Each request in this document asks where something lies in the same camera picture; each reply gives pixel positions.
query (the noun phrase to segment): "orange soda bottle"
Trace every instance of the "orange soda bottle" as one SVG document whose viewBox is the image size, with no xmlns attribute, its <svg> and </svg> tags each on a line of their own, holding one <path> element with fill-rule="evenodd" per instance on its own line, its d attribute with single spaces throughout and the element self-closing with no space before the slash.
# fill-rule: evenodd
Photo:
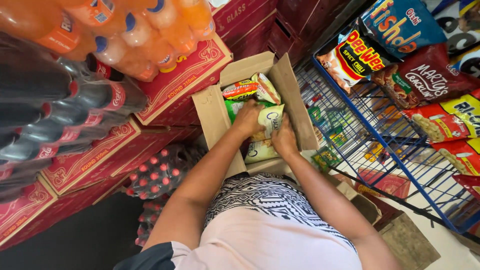
<svg viewBox="0 0 480 270">
<path fill-rule="evenodd" d="M 74 61 L 84 61 L 95 50 L 93 36 L 54 3 L 4 2 L 0 5 L 0 30 L 34 41 Z"/>
<path fill-rule="evenodd" d="M 143 58 L 139 51 L 127 46 L 117 35 L 109 38 L 95 38 L 98 60 L 111 67 L 142 81 L 149 81 L 158 74 L 158 69 L 150 61 Z"/>
<path fill-rule="evenodd" d="M 157 6 L 145 12 L 150 23 L 181 55 L 197 50 L 197 41 L 172 0 L 157 0 Z"/>
<path fill-rule="evenodd" d="M 125 19 L 127 31 L 121 37 L 130 47 L 138 47 L 143 55 L 159 68 L 176 65 L 172 46 L 138 13 L 129 13 Z"/>
<path fill-rule="evenodd" d="M 127 12 L 112 0 L 55 0 L 97 35 L 109 37 L 125 31 Z"/>
<path fill-rule="evenodd" d="M 143 12 L 156 6 L 156 0 L 123 0 L 125 9 L 131 12 Z"/>
<path fill-rule="evenodd" d="M 213 39 L 215 22 L 207 0 L 175 0 L 181 15 L 199 41 Z"/>
</svg>

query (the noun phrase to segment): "blue wire rack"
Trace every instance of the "blue wire rack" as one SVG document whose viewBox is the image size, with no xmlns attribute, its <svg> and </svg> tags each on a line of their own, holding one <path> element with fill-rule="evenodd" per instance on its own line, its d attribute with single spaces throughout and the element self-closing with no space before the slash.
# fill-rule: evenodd
<svg viewBox="0 0 480 270">
<path fill-rule="evenodd" d="M 353 171 L 349 174 L 356 174 L 367 187 L 377 187 L 387 175 L 405 179 L 402 186 L 409 186 L 406 202 L 433 210 L 442 225 L 454 232 L 464 233 L 480 220 L 480 203 L 451 177 L 457 170 L 426 143 L 427 136 L 419 127 L 399 115 L 394 102 L 374 83 L 357 85 L 346 94 L 315 57 L 312 63 L 299 69 L 296 76 L 307 107 L 318 107 L 323 116 L 311 115 L 312 122 L 324 135 L 324 143 L 342 160 L 332 167 Z M 341 146 L 334 143 L 339 135 L 330 137 L 333 126 L 323 115 L 327 111 L 340 112 L 336 123 L 343 126 L 348 139 Z M 384 191 L 394 194 L 396 190 Z"/>
</svg>

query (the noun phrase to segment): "hand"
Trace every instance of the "hand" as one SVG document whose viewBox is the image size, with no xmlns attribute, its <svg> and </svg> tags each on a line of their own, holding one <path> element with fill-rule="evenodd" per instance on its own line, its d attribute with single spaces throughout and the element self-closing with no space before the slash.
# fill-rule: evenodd
<svg viewBox="0 0 480 270">
<path fill-rule="evenodd" d="M 283 113 L 280 129 L 272 132 L 272 143 L 275 151 L 283 158 L 291 154 L 298 154 L 297 139 L 286 112 Z"/>
<path fill-rule="evenodd" d="M 254 99 L 250 99 L 243 104 L 243 108 L 237 113 L 232 129 L 241 135 L 243 140 L 265 130 L 265 126 L 258 123 L 258 115 L 264 107 L 265 105 L 260 105 Z"/>
</svg>

